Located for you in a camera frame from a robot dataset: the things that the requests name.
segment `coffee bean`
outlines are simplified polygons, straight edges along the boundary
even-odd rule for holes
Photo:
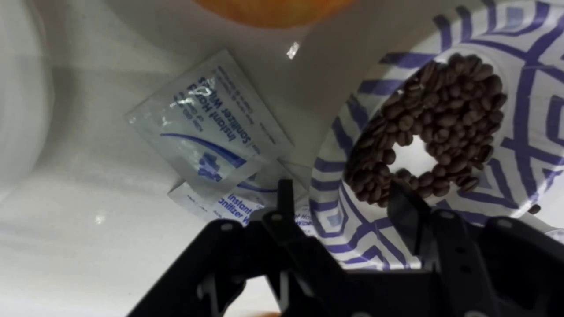
[[[494,145],[482,145],[480,149],[480,160],[489,160],[494,154]]]
[[[439,153],[438,153],[438,147],[439,147],[438,142],[427,142],[427,144],[425,144],[427,153],[431,153],[432,156],[438,156],[438,154],[439,154]]]
[[[387,133],[397,133],[399,130],[401,130],[401,126],[397,123],[394,123],[394,121],[390,121],[387,124]]]
[[[434,195],[445,197],[450,190],[452,186],[448,182],[445,186],[434,186]]]
[[[417,119],[409,114],[404,114],[399,121],[401,130],[409,130]]]
[[[420,193],[424,198],[427,198],[427,197],[431,197],[431,195],[434,193],[434,188],[432,188],[432,186],[422,186],[422,184],[420,184],[418,193]]]
[[[436,61],[427,63],[420,72],[422,84],[427,84],[432,79],[432,75],[436,73],[436,70],[438,70]]]
[[[439,96],[441,96],[441,103],[448,103],[448,100],[452,98],[448,89],[441,89]]]
[[[383,109],[383,114],[385,114],[387,119],[395,119],[395,117],[399,117],[402,112],[404,112],[404,107],[399,105],[399,103],[387,105],[387,107]]]
[[[464,80],[462,89],[464,91],[475,91],[476,89],[476,82],[475,80]]]
[[[501,123],[492,123],[492,124],[487,128],[487,133],[496,133],[499,128],[501,128]]]
[[[483,80],[494,73],[494,66],[489,63],[480,64],[478,72],[475,73],[475,80]]]
[[[390,163],[394,163],[395,161],[395,151],[394,149],[388,149],[387,153],[385,153],[385,161],[390,165]]]
[[[443,144],[438,144],[438,154],[436,154],[436,156],[446,153],[450,147],[452,147],[452,145],[450,145],[450,144],[445,144],[445,142],[443,142]]]
[[[413,135],[409,131],[399,131],[397,142],[401,145],[408,145],[408,144],[411,144],[411,140],[413,140]]]
[[[450,107],[452,109],[455,109],[455,110],[459,110],[461,107],[464,107],[464,103],[466,103],[466,100],[462,100],[462,98],[454,98],[454,100],[450,100]]]
[[[454,98],[462,96],[462,87],[461,87],[461,84],[452,84],[450,89],[448,89],[448,93],[450,93],[450,96],[454,96]]]
[[[439,116],[438,124],[454,126],[454,124],[457,124],[457,121],[459,121],[459,114],[457,112],[446,112],[446,114]]]
[[[501,112],[501,110],[491,112],[491,121],[501,123],[503,119],[505,119],[505,112]]]
[[[466,112],[466,114],[462,116],[462,123],[464,123],[466,126],[475,124],[475,114]]]
[[[482,119],[482,121],[478,121],[476,124],[475,124],[475,128],[476,128],[476,131],[487,131],[489,130],[489,126],[491,126],[491,123],[487,121],[487,119]]]
[[[503,105],[508,101],[508,94],[501,93],[494,96],[494,109],[503,109]]]
[[[448,154],[448,153],[441,153],[441,154],[438,156],[438,161],[439,161],[441,165],[450,165],[450,163],[454,161],[454,158],[452,158],[452,154]]]
[[[494,101],[492,101],[491,96],[482,96],[482,98],[480,98],[480,105],[482,105],[482,109],[485,109],[485,110],[492,110],[492,109],[494,109]]]
[[[448,165],[448,172],[450,172],[450,174],[461,172],[466,165],[468,165],[468,160],[466,160],[464,156],[457,156],[457,158]]]
[[[422,121],[415,121],[411,126],[413,133],[422,133],[424,131],[424,123]]]
[[[374,202],[378,202],[381,197],[383,197],[383,191],[381,191],[381,188],[378,186],[378,188],[372,190],[372,193],[371,193],[371,197],[369,197],[369,202],[374,204]]]
[[[529,207],[529,212],[531,214],[538,214],[542,211],[542,205],[540,204],[533,204],[531,207]]]
[[[434,140],[434,128],[432,126],[425,126],[422,137],[424,137],[425,142]]]
[[[376,181],[371,181],[371,182],[365,184],[364,190],[365,190],[365,191],[374,191],[376,186],[378,186],[378,182],[376,182]]]
[[[424,124],[431,124],[434,121],[434,114],[432,112],[424,112],[422,114],[422,123]]]
[[[482,64],[482,57],[476,54],[471,54],[466,59],[469,63],[468,72],[475,72],[475,68],[478,68]]]
[[[429,184],[432,184],[434,182],[434,174],[432,172],[424,172],[422,175],[420,175],[420,184],[422,186],[429,186]]]
[[[469,177],[466,177],[466,179],[462,181],[461,191],[471,191],[471,190],[475,190],[478,184],[480,184],[480,179],[475,177],[475,175],[469,175]]]
[[[422,105],[422,96],[409,96],[409,98],[406,98],[406,101],[404,101],[404,109],[406,109],[406,110],[418,109],[420,105]]]
[[[487,135],[485,138],[483,138],[483,144],[492,144],[494,142],[494,135]]]
[[[459,79],[457,70],[455,70],[454,66],[446,66],[446,68],[445,68],[445,86],[455,84],[457,79]]]
[[[353,191],[358,195],[365,190],[365,184],[364,182],[353,182]]]
[[[441,128],[434,133],[434,140],[445,142],[445,140],[448,140],[450,135],[452,135],[452,131],[448,128]]]
[[[422,107],[424,109],[436,107],[439,100],[441,96],[438,93],[429,93],[422,98]]]
[[[503,93],[503,82],[499,75],[491,75],[483,82],[489,86],[489,96]]]
[[[441,101],[441,103],[436,105],[434,110],[436,110],[438,114],[441,114],[441,112],[448,110],[448,103],[443,103],[443,101]]]
[[[395,135],[394,133],[387,133],[387,137],[385,137],[385,140],[383,140],[383,147],[394,147],[394,144],[395,144]]]
[[[436,165],[434,167],[434,177],[445,177],[448,172],[446,172],[446,167],[445,165]]]

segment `plastic packet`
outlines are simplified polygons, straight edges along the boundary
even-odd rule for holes
[[[291,149],[228,50],[145,100],[129,112],[129,123],[209,200]]]
[[[205,219],[233,218],[247,223],[254,211],[274,209],[277,205],[281,179],[293,179],[297,214],[302,218],[307,216],[307,186],[279,161],[270,163],[247,181],[242,181],[230,193],[214,200],[214,204],[203,198],[189,182],[177,186],[170,195],[180,205],[196,211]]]

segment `pile of coffee beans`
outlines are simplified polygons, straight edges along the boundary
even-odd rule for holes
[[[392,179],[424,197],[445,197],[454,182],[464,191],[476,188],[476,170],[494,153],[506,100],[494,66],[475,54],[427,63],[372,117],[351,153],[346,181],[360,200],[381,205],[388,204]],[[420,175],[406,168],[394,174],[394,144],[409,145],[415,135],[438,165]]]

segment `white surface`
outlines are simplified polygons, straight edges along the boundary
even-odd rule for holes
[[[39,24],[27,1],[0,10],[0,200],[27,175],[45,145],[52,86]]]
[[[9,317],[124,317],[203,227],[170,200],[177,174],[124,121],[159,86],[231,49],[297,142],[288,160],[309,165],[378,49],[425,19],[420,12],[454,5],[360,0],[316,27],[268,31],[191,0],[36,3],[55,117],[36,172],[0,205],[0,315]],[[268,297],[263,285],[237,313]]]

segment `roasted coffee bean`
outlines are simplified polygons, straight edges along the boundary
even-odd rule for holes
[[[432,93],[429,93],[429,94],[425,94],[425,96],[422,98],[422,107],[424,107],[424,109],[436,107],[439,100],[441,100],[441,96],[439,96],[436,91],[432,91]]]
[[[438,70],[436,61],[427,63],[420,72],[422,84],[427,84],[431,80],[431,77],[436,73],[436,70]]]
[[[475,91],[476,89],[476,82],[475,80],[464,80],[462,89],[464,91]]]
[[[501,110],[492,110],[491,112],[491,121],[501,123],[503,119],[505,119],[505,112],[501,112]]]
[[[492,110],[494,109],[494,101],[492,101],[491,96],[482,96],[480,98],[480,105],[482,105],[483,110]]]
[[[454,126],[459,121],[459,114],[457,112],[445,112],[439,116],[438,124],[441,126]]]
[[[499,110],[508,101],[508,94],[501,93],[494,96],[494,109]]]
[[[425,142],[434,140],[434,128],[432,126],[425,126],[422,137],[424,137]]]
[[[399,117],[402,112],[404,112],[404,105],[401,105],[401,103],[387,105],[387,107],[383,109],[383,114],[385,114],[387,119],[395,119],[395,117]]]
[[[448,103],[450,101],[450,93],[448,93],[448,89],[441,89],[439,91],[439,96],[441,96],[441,101],[439,103]]]
[[[480,179],[475,177],[475,175],[469,175],[469,177],[466,177],[466,179],[461,182],[461,191],[471,191],[471,190],[475,190],[478,184],[480,184]]]
[[[424,109],[418,107],[418,109],[413,109],[409,114],[418,121],[418,117],[422,116]]]
[[[371,181],[371,182],[365,184],[365,191],[374,191],[374,188],[378,188],[376,181]]]
[[[540,204],[533,204],[531,207],[529,207],[529,212],[531,214],[538,214],[542,211],[542,205]]]
[[[468,160],[466,160],[464,156],[457,156],[457,158],[448,165],[448,172],[450,172],[450,174],[457,174],[457,172],[461,172],[466,165],[468,165]]]
[[[450,144],[445,144],[445,142],[443,142],[443,144],[438,144],[438,154],[436,154],[436,156],[446,153],[450,147],[452,147],[452,145],[450,145]]]
[[[483,138],[483,144],[492,144],[494,142],[494,135],[487,135],[485,138]]]
[[[387,149],[387,153],[385,153],[385,163],[394,163],[395,161],[395,151],[394,149]]]
[[[397,142],[399,142],[401,145],[409,145],[411,140],[413,140],[413,135],[411,135],[409,131],[399,131]]]
[[[464,107],[464,103],[466,103],[466,100],[462,100],[462,98],[454,98],[454,100],[450,100],[450,107],[454,109],[454,110],[459,110],[461,107]]]
[[[475,73],[475,80],[483,80],[494,73],[494,66],[489,63],[480,64],[478,72]]]
[[[501,123],[492,123],[492,124],[487,128],[487,133],[496,133],[499,128],[501,128]]]
[[[438,142],[427,142],[427,144],[425,144],[427,153],[431,153],[432,156],[438,156],[438,154],[439,154],[438,147],[439,147]]]
[[[434,133],[434,140],[436,140],[436,142],[446,142],[450,135],[452,135],[452,131],[450,131],[448,128],[439,128],[439,130]]]
[[[461,84],[452,84],[448,89],[450,96],[459,98],[462,96],[462,86]]]
[[[446,66],[446,68],[445,68],[445,86],[455,84],[457,79],[459,79],[457,70],[455,70],[454,66]]]
[[[503,93],[503,82],[499,75],[491,75],[483,82],[489,86],[489,96]]]
[[[462,116],[462,123],[464,123],[466,126],[475,124],[475,114],[466,112],[466,114]]]
[[[476,131],[487,131],[489,130],[489,126],[491,126],[491,123],[487,121],[487,119],[482,119],[482,121],[478,121],[476,123]]]
[[[399,130],[401,130],[401,126],[397,123],[394,123],[394,121],[390,121],[387,124],[387,133],[397,133]]]
[[[378,149],[374,151],[374,156],[372,156],[376,161],[385,161],[385,149]]]
[[[448,153],[441,153],[441,154],[438,156],[438,161],[439,161],[441,165],[450,165],[450,163],[454,161],[454,158],[452,158],[452,154],[448,154]]]
[[[480,149],[480,160],[489,160],[494,154],[494,145],[482,145]]]
[[[434,123],[434,114],[432,114],[432,112],[424,112],[424,114],[422,114],[422,123],[424,123],[424,124]]]
[[[434,195],[438,195],[438,197],[445,197],[450,190],[452,190],[450,182],[446,182],[443,186],[434,184]]]
[[[411,126],[413,133],[424,133],[424,123],[422,121],[415,121]]]
[[[431,197],[431,195],[434,193],[434,188],[432,188],[432,186],[420,186],[420,188],[418,188],[418,193],[420,193],[424,198],[427,198],[427,197]]]
[[[399,126],[401,126],[401,130],[409,130],[415,121],[417,121],[417,119],[415,119],[411,114],[404,114],[404,116],[399,119]]]
[[[406,98],[406,101],[404,101],[404,109],[406,109],[406,110],[418,109],[420,105],[422,105],[422,96],[409,96],[409,98]]]
[[[432,184],[434,182],[434,174],[432,172],[424,172],[422,175],[420,175],[420,184],[422,186],[429,186],[429,184]]]
[[[438,114],[441,114],[441,112],[448,110],[448,103],[446,103],[446,101],[441,101],[441,103],[436,105],[434,110],[436,110]]]
[[[446,167],[445,165],[436,165],[434,167],[434,177],[445,177],[448,172],[446,172]]]

